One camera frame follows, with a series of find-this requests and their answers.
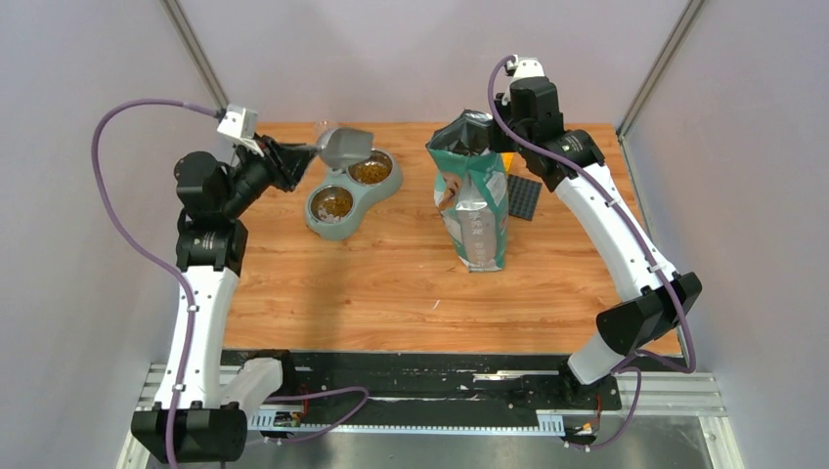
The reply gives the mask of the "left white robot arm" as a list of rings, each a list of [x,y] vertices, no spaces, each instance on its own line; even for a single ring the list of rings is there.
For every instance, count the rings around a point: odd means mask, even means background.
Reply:
[[[299,391],[287,350],[256,353],[221,385],[221,342],[247,245],[241,214],[269,188],[295,190],[317,151],[255,136],[235,153],[235,165],[199,150],[174,167],[183,205],[172,269],[180,285],[174,337],[152,404],[131,421],[132,436],[171,467],[238,460],[249,418],[269,397],[286,404]]]

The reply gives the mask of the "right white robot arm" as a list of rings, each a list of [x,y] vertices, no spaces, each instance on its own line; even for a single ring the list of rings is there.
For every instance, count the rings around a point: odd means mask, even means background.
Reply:
[[[516,151],[576,216],[604,261],[620,302],[597,315],[596,332],[558,370],[558,394],[583,407],[611,372],[643,346],[675,329],[702,291],[645,235],[617,190],[605,156],[585,130],[566,129],[555,85],[545,76],[518,78],[493,100],[492,141]]]

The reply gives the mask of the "grey metal food scoop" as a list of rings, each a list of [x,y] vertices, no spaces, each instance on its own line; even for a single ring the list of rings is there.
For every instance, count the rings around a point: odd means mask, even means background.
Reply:
[[[326,130],[315,144],[316,157],[328,168],[339,170],[371,157],[374,134],[353,127]]]

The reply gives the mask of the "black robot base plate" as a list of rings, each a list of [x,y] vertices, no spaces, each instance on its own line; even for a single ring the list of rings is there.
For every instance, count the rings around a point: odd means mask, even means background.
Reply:
[[[617,382],[605,378],[570,394],[560,376],[563,355],[464,355],[437,353],[294,352],[278,395],[320,394],[347,388],[343,396],[312,400],[309,424],[329,424],[351,410],[368,389],[368,405],[395,408],[441,403],[463,407],[562,410],[592,420],[599,412],[621,409]]]

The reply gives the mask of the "green pet food bag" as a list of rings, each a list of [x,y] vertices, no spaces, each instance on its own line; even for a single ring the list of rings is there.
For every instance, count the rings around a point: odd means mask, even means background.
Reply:
[[[507,175],[502,155],[490,148],[493,123],[490,114],[466,109],[426,144],[437,168],[434,204],[471,273],[504,268]]]

